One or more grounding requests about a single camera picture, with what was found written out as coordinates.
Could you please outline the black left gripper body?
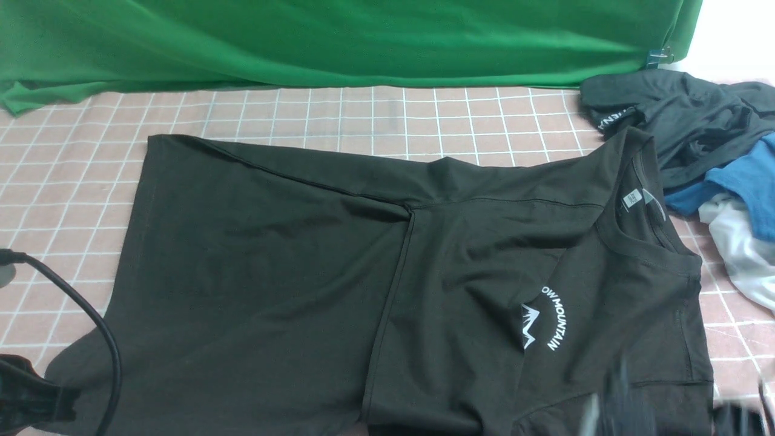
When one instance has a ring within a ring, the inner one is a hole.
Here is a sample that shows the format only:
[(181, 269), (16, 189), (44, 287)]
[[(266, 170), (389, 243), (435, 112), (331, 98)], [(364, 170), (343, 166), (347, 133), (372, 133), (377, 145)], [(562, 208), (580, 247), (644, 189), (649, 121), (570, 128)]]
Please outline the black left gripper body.
[(80, 389), (50, 383), (31, 361), (17, 354), (1, 356), (1, 431), (20, 432), (41, 424), (72, 422)]

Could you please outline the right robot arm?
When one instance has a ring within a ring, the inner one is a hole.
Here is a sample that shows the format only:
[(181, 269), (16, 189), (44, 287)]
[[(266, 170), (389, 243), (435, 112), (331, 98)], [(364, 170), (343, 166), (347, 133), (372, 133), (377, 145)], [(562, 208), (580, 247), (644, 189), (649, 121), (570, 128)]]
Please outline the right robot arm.
[(764, 381), (760, 406), (725, 401), (694, 403), (659, 398), (631, 383), (627, 361), (609, 369), (603, 389), (592, 394), (579, 419), (578, 435), (772, 435), (773, 410)]

